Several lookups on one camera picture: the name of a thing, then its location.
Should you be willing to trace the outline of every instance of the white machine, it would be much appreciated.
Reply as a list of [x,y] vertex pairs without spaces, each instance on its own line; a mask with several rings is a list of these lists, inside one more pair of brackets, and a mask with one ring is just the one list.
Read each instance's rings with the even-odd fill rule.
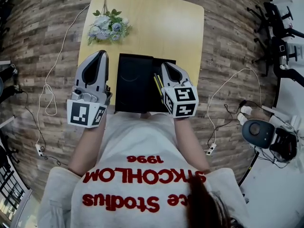
[[87,128],[99,126],[112,97],[106,85],[108,71],[109,58],[103,50],[90,55],[78,67],[71,99],[67,100],[69,124]]
[[195,116],[199,96],[188,73],[173,63],[161,65],[162,80],[158,75],[154,81],[162,96],[162,102],[173,118]]

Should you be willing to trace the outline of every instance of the white sweatshirt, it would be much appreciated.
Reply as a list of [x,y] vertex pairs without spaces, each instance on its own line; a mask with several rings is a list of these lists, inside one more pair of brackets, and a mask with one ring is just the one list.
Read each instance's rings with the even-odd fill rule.
[[38,214],[39,228],[186,228],[189,175],[215,192],[230,216],[248,227],[245,200],[231,169],[206,176],[176,149],[172,122],[116,114],[108,120],[96,166],[82,178],[51,170]]

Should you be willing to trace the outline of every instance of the light wood tabletop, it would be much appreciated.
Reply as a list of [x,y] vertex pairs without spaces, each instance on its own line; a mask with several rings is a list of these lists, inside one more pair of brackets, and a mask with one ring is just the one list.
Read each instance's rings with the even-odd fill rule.
[[78,65],[99,50],[109,55],[109,81],[115,104],[117,69],[120,53],[146,55],[176,60],[196,86],[199,79],[204,32],[204,9],[183,0],[107,0],[109,11],[121,11],[133,28],[121,43],[93,43],[88,46],[87,33],[94,23],[93,12],[101,11],[104,0],[92,0],[86,16]]

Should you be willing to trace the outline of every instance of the white cable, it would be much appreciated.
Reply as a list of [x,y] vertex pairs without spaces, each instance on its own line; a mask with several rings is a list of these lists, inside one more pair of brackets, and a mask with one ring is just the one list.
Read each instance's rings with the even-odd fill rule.
[[[236,72],[234,75],[237,75],[238,73],[242,72],[243,70],[251,70],[251,71],[254,72],[254,74],[256,75],[256,78],[257,78],[257,81],[258,81],[258,87],[259,87],[259,90],[260,90],[260,104],[261,104],[261,107],[262,107],[262,92],[261,92],[261,85],[260,85],[260,81],[258,80],[257,74],[256,74],[255,71],[254,71],[253,69],[251,69],[251,68],[243,68],[243,69],[239,70],[238,72]],[[212,102],[213,97],[217,94],[218,91],[220,91],[220,89],[221,89],[226,83],[229,82],[230,79],[228,79],[225,83],[223,83],[223,85],[222,85],[222,86],[213,94],[213,96],[211,97],[211,100],[210,100],[210,102],[209,102],[209,105],[208,105],[207,116],[208,116],[209,120],[211,121],[211,123],[212,123],[212,125],[213,125],[213,127],[214,127],[214,134],[215,134],[213,144],[215,144],[215,141],[217,140],[217,131],[216,131],[215,124],[213,123],[213,121],[211,120],[211,118],[210,118],[210,116],[209,116],[209,108],[210,108],[210,105],[211,105],[211,102]]]
[[[46,76],[45,84],[44,84],[43,89],[42,89],[42,92],[41,92],[41,94],[40,94],[40,96],[39,96],[39,108],[38,108],[38,111],[37,111],[37,125],[38,125],[38,129],[39,129],[39,132],[38,132],[39,137],[38,137],[38,140],[37,140],[37,144],[38,144],[38,142],[39,142],[39,140],[40,140],[40,125],[39,125],[39,117],[38,117],[38,114],[39,114],[39,111],[40,111],[40,100],[41,100],[41,97],[42,97],[42,95],[43,95],[43,93],[44,93],[44,89],[45,89],[45,88],[47,88],[47,89],[51,92],[51,94],[52,94],[52,99],[50,100],[50,102],[49,102],[48,105],[46,106],[45,112],[46,112],[46,114],[49,115],[49,116],[55,116],[55,115],[57,114],[56,98],[55,98],[55,95],[54,95],[54,93],[53,93],[52,87],[47,83],[48,76],[50,75],[50,73],[52,72],[52,70],[56,67],[56,64],[57,64],[57,62],[58,62],[58,59],[59,59],[59,57],[60,57],[60,54],[61,54],[61,52],[62,52],[62,50],[63,50],[63,46],[64,46],[65,40],[66,40],[66,38],[67,38],[67,33],[68,33],[69,29],[70,29],[70,28],[72,27],[72,25],[75,23],[75,21],[76,21],[76,19],[78,18],[78,16],[79,16],[83,11],[85,11],[89,6],[90,6],[90,4],[87,5],[83,10],[81,10],[81,11],[77,14],[77,16],[76,16],[76,18],[74,19],[73,23],[72,23],[72,24],[69,26],[69,28],[66,30],[66,34],[65,34],[65,37],[64,37],[64,39],[63,39],[62,46],[61,46],[61,50],[60,50],[60,52],[59,52],[59,54],[58,54],[58,56],[57,56],[56,62],[55,62],[54,66],[50,69],[50,71],[48,72],[48,74],[47,74],[47,76]],[[49,113],[47,112],[47,108],[48,108],[49,105],[52,103],[53,99],[54,99],[54,104],[55,104],[56,112],[55,112],[54,114],[49,114]]]

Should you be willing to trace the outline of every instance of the hair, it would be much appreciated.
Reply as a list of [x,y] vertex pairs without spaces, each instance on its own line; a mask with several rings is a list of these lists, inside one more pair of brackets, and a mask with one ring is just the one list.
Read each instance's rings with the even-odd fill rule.
[[189,177],[189,185],[188,227],[231,228],[231,218],[220,197],[211,196],[198,176]]

